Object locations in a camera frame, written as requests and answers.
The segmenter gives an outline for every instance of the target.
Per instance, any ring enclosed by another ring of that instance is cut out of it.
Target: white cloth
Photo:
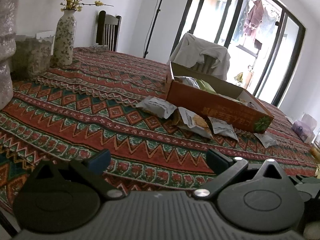
[[[204,63],[204,55],[216,59],[211,66],[212,76],[222,80],[227,80],[227,73],[230,67],[230,55],[226,47],[205,41],[193,36],[190,33],[183,35],[177,47],[173,51],[170,62],[177,63],[187,68],[192,68],[196,63]]]

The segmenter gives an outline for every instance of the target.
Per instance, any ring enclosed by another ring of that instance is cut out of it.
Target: black cable
[[[159,0],[157,0],[157,2],[156,2],[155,10],[154,10],[154,12],[153,12],[152,21],[151,21],[151,23],[150,23],[150,27],[149,27],[149,30],[148,30],[148,33],[147,33],[147,36],[146,36],[146,40],[145,40],[145,42],[144,42],[144,47],[143,47],[143,57],[144,57],[144,58],[145,58],[145,52],[146,52],[147,39],[148,39],[150,30],[151,30],[151,28],[152,28],[152,24],[153,24],[153,22],[154,22],[154,20],[155,20],[155,16],[156,16],[157,11],[158,11],[158,10],[157,10],[158,2],[159,2]]]
[[[7,231],[9,236],[15,237],[18,234],[17,230],[15,230],[15,228],[10,224],[10,222],[1,212],[1,210],[0,210],[0,225],[4,228],[5,231]]]

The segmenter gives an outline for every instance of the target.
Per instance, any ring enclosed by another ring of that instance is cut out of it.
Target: stone-textured container
[[[8,58],[16,51],[16,13],[19,0],[0,0],[0,109],[13,97]]]
[[[18,35],[16,53],[12,57],[12,67],[18,78],[32,78],[50,67],[53,36],[48,38],[26,38]]]

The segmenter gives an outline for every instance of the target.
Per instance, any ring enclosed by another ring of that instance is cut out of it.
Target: floral ceramic vase
[[[75,10],[64,10],[64,15],[58,21],[53,48],[53,61],[57,66],[67,66],[72,63],[76,32],[74,13]]]

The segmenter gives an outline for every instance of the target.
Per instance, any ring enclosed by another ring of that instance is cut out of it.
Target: patterned tablecloth
[[[71,66],[50,68],[14,84],[0,111],[0,204],[12,202],[42,158],[54,162],[88,158],[103,148],[112,154],[103,177],[128,190],[193,189],[214,178],[205,153],[215,148],[251,163],[275,158],[287,174],[312,176],[309,145],[291,130],[284,114],[267,103],[275,119],[268,129],[279,145],[265,149],[251,133],[239,142],[202,138],[134,106],[146,96],[163,97],[168,66],[95,48],[77,48]]]

